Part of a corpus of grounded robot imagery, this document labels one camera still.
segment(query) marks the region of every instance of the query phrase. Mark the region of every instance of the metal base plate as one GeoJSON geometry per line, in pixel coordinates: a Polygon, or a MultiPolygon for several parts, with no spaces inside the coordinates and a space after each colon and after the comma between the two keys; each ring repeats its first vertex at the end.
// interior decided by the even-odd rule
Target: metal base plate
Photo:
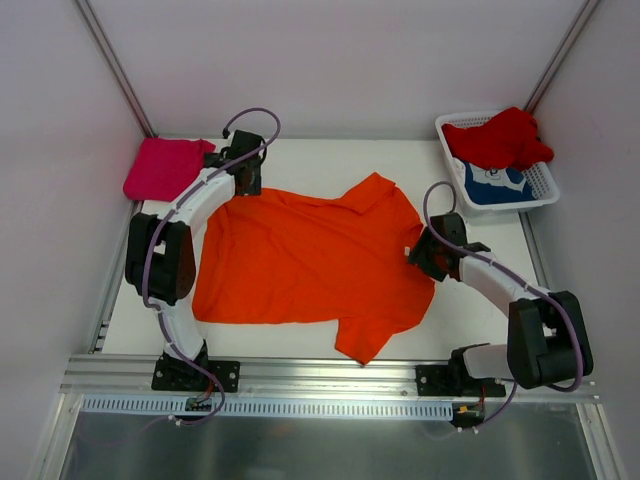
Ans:
{"type": "Polygon", "coordinates": [[[501,398],[507,394],[504,385],[497,384],[493,378],[469,378],[454,384],[447,365],[417,365],[416,387],[420,397],[482,397],[484,394],[501,398]]]}
{"type": "MultiPolygon", "coordinates": [[[[240,380],[240,362],[196,359],[202,368],[213,373],[225,392],[237,393],[240,380]]],[[[163,353],[156,362],[151,389],[161,392],[203,392],[209,379],[186,363],[163,353]]]]}

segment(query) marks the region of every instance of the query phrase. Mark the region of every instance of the white table surface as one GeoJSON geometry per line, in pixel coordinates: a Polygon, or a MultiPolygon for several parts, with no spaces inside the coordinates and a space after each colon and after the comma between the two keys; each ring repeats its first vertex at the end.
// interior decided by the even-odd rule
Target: white table surface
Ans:
{"type": "MultiPolygon", "coordinates": [[[[427,188],[448,179],[439,142],[371,140],[278,140],[263,165],[263,186],[303,195],[335,198],[372,172],[396,182],[422,217],[427,188]]],[[[449,209],[451,195],[440,187],[429,213],[449,209]]],[[[145,202],[154,212],[160,202],[145,202]]],[[[524,233],[516,213],[467,222],[469,241],[489,246],[498,258],[535,280],[524,233]]],[[[194,239],[199,264],[204,229],[194,239]]],[[[232,357],[345,358],[334,349],[338,322],[284,325],[225,325],[197,322],[209,354],[232,357]]],[[[506,342],[504,315],[478,292],[447,279],[419,326],[394,335],[376,357],[386,360],[441,360],[451,350],[474,343],[506,342]]],[[[120,286],[104,342],[104,353],[160,355],[164,342],[154,314],[133,286],[120,286]]]]}

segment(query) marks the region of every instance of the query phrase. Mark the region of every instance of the blue garment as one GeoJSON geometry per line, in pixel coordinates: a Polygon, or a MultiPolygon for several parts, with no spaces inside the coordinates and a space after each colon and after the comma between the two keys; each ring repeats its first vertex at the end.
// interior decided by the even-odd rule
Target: blue garment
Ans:
{"type": "Polygon", "coordinates": [[[461,163],[465,167],[464,187],[478,205],[535,200],[531,185],[518,170],[484,170],[468,162],[461,163]]]}

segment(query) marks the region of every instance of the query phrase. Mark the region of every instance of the clothing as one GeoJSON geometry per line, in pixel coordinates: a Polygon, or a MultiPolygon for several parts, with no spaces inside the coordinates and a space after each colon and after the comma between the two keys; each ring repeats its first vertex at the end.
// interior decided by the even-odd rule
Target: clothing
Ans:
{"type": "Polygon", "coordinates": [[[131,200],[172,202],[204,166],[204,154],[216,146],[206,140],[147,138],[122,190],[131,200]]]}
{"type": "Polygon", "coordinates": [[[464,188],[478,205],[535,200],[525,176],[513,168],[484,170],[457,159],[456,167],[464,170],[464,188]]]}
{"type": "Polygon", "coordinates": [[[193,312],[236,324],[337,318],[336,349],[366,364],[431,303],[434,282],[405,256],[421,231],[377,173],[335,200],[268,188],[234,197],[209,219],[193,312]]]}
{"type": "Polygon", "coordinates": [[[512,107],[479,127],[442,126],[454,157],[480,168],[526,170],[537,162],[550,162],[553,151],[538,137],[538,123],[527,112],[512,107]]]}

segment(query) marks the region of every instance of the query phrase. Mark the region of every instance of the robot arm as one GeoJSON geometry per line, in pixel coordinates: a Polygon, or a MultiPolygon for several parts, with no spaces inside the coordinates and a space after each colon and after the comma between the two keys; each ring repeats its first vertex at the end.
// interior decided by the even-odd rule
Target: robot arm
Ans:
{"type": "MultiPolygon", "coordinates": [[[[460,215],[448,213],[431,217],[430,221],[444,239],[489,261],[454,250],[425,229],[409,255],[409,262],[437,281],[450,276],[478,290],[509,322],[506,345],[473,345],[452,353],[452,359],[460,358],[461,353],[465,374],[474,379],[513,379],[524,388],[572,379],[576,355],[560,313],[495,268],[496,257],[489,248],[481,243],[469,244],[460,215]],[[544,327],[550,335],[545,335],[544,327]]],[[[577,298],[569,292],[554,293],[542,287],[535,290],[549,295],[567,312],[580,345],[584,374],[588,375],[593,370],[593,358],[577,298]]]]}
{"type": "MultiPolygon", "coordinates": [[[[205,156],[205,168],[189,187],[158,215],[138,213],[131,219],[125,279],[142,296],[145,258],[152,236],[163,218],[166,222],[158,237],[149,269],[149,297],[160,307],[164,328],[173,344],[188,359],[206,357],[206,343],[196,327],[189,293],[196,280],[193,238],[207,219],[234,195],[260,193],[260,165],[264,157],[249,158],[228,172],[211,178],[226,162],[251,152],[264,143],[258,135],[236,131],[221,154],[205,156]]],[[[175,349],[164,348],[165,355],[180,361],[175,349]]]]}

